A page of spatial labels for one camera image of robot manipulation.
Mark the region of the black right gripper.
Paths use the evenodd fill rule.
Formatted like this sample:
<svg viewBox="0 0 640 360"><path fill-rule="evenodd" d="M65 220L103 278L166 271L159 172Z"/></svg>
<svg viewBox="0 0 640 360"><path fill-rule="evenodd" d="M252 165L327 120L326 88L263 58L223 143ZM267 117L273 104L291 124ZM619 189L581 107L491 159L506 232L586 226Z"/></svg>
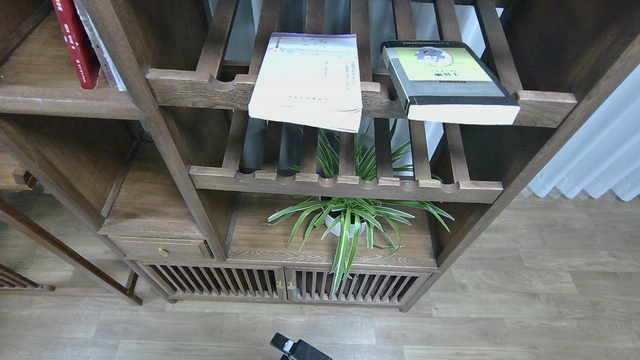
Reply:
<svg viewBox="0 0 640 360"><path fill-rule="evenodd" d="M270 346L280 351L290 360L331 360L332 358L302 339L297 342L276 332L270 340Z"/></svg>

